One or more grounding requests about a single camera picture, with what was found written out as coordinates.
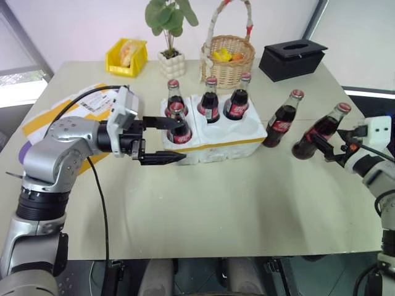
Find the styrofoam tray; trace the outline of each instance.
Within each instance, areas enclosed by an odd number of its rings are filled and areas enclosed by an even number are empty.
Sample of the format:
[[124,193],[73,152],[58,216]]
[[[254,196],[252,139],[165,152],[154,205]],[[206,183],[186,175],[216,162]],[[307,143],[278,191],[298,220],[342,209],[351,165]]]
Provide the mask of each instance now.
[[249,107],[240,120],[230,120],[223,114],[223,107],[231,94],[218,97],[220,119],[207,123],[206,118],[198,112],[201,96],[191,97],[197,132],[201,144],[200,162],[220,162],[227,158],[250,156],[266,138],[267,133],[260,121],[254,104],[248,99]]
[[[220,162],[226,159],[248,157],[260,146],[267,133],[260,121],[254,104],[249,99],[249,107],[241,120],[230,120],[223,114],[225,101],[231,94],[218,97],[220,119],[215,123],[207,123],[205,116],[198,112],[201,96],[192,95],[184,99],[188,107],[186,121],[192,130],[192,138],[185,144],[174,144],[167,139],[166,131],[162,133],[162,141],[166,150],[185,153],[180,165],[192,165],[197,162]],[[164,115],[167,100],[160,105]]]

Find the black cable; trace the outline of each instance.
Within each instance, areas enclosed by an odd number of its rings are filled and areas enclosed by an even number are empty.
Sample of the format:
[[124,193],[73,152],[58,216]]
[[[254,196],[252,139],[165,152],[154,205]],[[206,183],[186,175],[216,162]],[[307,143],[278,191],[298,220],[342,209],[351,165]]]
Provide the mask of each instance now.
[[369,146],[365,146],[363,144],[360,144],[359,147],[363,148],[365,150],[368,150],[370,152],[373,152],[374,154],[377,154],[378,156],[381,156],[381,157],[385,158],[386,160],[389,160],[390,162],[395,162],[395,159],[393,159],[392,157],[390,157],[390,156],[388,156],[388,155],[386,155],[386,154],[384,154],[384,153],[382,153],[380,151],[377,151],[376,149],[370,148]]
[[356,139],[349,138],[348,140],[349,140],[349,142],[355,144],[359,148],[362,148],[362,149],[365,149],[367,151],[370,151],[370,152],[372,152],[372,153],[374,153],[374,154],[376,154],[378,156],[381,156],[381,157],[385,158],[386,160],[389,160],[390,162],[394,162],[395,163],[395,159],[393,159],[392,157],[390,157],[390,156],[388,156],[388,155],[386,155],[386,154],[384,154],[384,153],[382,153],[380,151],[377,151],[376,149],[370,148],[369,146],[363,145],[361,142],[359,142]]
[[65,115],[65,113],[71,108],[73,107],[78,101],[82,100],[84,97],[89,96],[92,93],[95,93],[96,91],[102,91],[105,89],[120,89],[122,86],[121,85],[106,85],[106,86],[101,86],[100,88],[94,88],[91,89],[90,91],[84,92],[83,94],[80,94],[78,97],[76,97],[74,100],[72,100],[70,103],[68,103],[66,105],[66,107],[64,107],[62,109],[62,111],[60,111],[56,117],[53,119],[53,121],[51,122],[51,124],[48,126],[47,131],[45,132],[45,136],[48,133],[49,127],[57,120],[59,120],[63,115]]
[[391,189],[389,191],[386,191],[382,194],[380,194],[376,200],[375,200],[375,210],[377,212],[377,215],[379,215],[381,217],[381,209],[378,208],[378,206],[380,205],[380,202],[388,195],[395,193],[395,189]]
[[365,269],[363,272],[361,272],[361,274],[358,276],[357,280],[355,281],[352,296],[358,296],[358,290],[359,290],[360,283],[362,282],[362,280],[364,279],[364,277],[367,274],[369,274],[371,271],[373,271],[376,268],[377,268],[377,263],[373,264],[372,266],[369,266],[367,269]]
[[104,232],[105,232],[105,237],[106,237],[106,267],[104,269],[104,279],[103,279],[102,288],[101,288],[101,292],[102,292],[102,295],[103,295],[104,284],[106,283],[107,277],[108,277],[107,269],[110,266],[109,224],[108,224],[108,219],[107,219],[106,201],[104,200],[104,195],[103,195],[103,192],[101,190],[98,173],[97,173],[96,168],[94,167],[94,164],[93,164],[92,160],[90,159],[90,157],[87,157],[86,159],[89,161],[89,164],[91,165],[91,168],[92,168],[92,171],[93,171],[93,174],[94,174],[94,178],[96,180],[96,185],[98,186],[98,189],[99,189],[100,198],[101,198],[101,205],[102,205],[102,208],[103,208]]
[[[53,119],[53,121],[51,122],[51,124],[48,126],[47,131],[45,132],[45,136],[47,135],[48,131],[49,131],[49,127],[57,120],[59,120],[72,106],[74,106],[78,101],[80,101],[81,99],[83,99],[86,96],[89,96],[92,93],[95,93],[97,91],[102,91],[105,89],[120,89],[122,86],[121,85],[108,85],[108,86],[102,86],[100,88],[94,88],[91,89],[87,92],[84,92],[83,94],[80,94],[78,97],[76,97],[73,101],[71,101],[70,103],[68,103],[63,109],[62,111],[60,111],[56,117]],[[108,225],[108,219],[107,219],[107,210],[106,210],[106,201],[104,200],[104,195],[103,192],[101,190],[101,185],[99,182],[99,176],[98,173],[96,171],[96,168],[94,167],[94,164],[92,162],[92,160],[87,157],[86,158],[89,162],[89,164],[91,165],[91,168],[93,170],[93,174],[94,174],[94,178],[96,180],[96,185],[98,186],[99,189],[99,193],[100,193],[100,198],[101,198],[101,205],[103,208],[103,216],[104,216],[104,232],[105,232],[105,237],[106,237],[106,268],[104,270],[104,278],[103,278],[103,283],[102,283],[102,290],[101,293],[103,295],[104,293],[104,284],[107,282],[107,277],[108,277],[108,272],[107,272],[107,267],[110,264],[110,247],[109,247],[109,225]]]

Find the orange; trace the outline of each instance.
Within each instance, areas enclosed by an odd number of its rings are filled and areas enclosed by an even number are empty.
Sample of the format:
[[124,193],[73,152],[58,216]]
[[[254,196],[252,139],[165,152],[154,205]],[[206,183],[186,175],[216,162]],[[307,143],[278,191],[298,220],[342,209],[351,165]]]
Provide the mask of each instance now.
[[232,60],[243,60],[244,56],[242,53],[237,52],[236,54],[233,54]]

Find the floor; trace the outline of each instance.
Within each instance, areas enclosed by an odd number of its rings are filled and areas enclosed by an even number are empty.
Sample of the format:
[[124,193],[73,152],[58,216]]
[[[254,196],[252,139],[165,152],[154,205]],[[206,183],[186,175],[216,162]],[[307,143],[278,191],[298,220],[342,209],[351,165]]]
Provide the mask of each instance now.
[[[147,260],[128,260],[118,295],[137,295]],[[290,258],[299,296],[345,296],[352,295],[357,276],[376,262],[376,253],[350,253],[327,255],[311,262],[302,257]],[[89,274],[92,261],[70,261],[67,269],[57,278],[60,295],[89,295]],[[175,275],[174,294],[224,292],[218,281],[215,268],[216,258],[180,259]],[[100,295],[104,263],[97,261],[92,269],[90,281],[92,295]],[[278,285],[278,296],[285,296]]]

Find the white plant pot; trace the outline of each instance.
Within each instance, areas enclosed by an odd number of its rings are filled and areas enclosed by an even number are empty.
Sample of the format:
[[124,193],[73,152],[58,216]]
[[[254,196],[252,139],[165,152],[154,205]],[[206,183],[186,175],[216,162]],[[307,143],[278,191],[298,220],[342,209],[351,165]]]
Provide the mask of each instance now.
[[158,53],[160,71],[167,79],[173,79],[185,74],[185,56],[179,54],[171,59],[166,59],[162,53]]

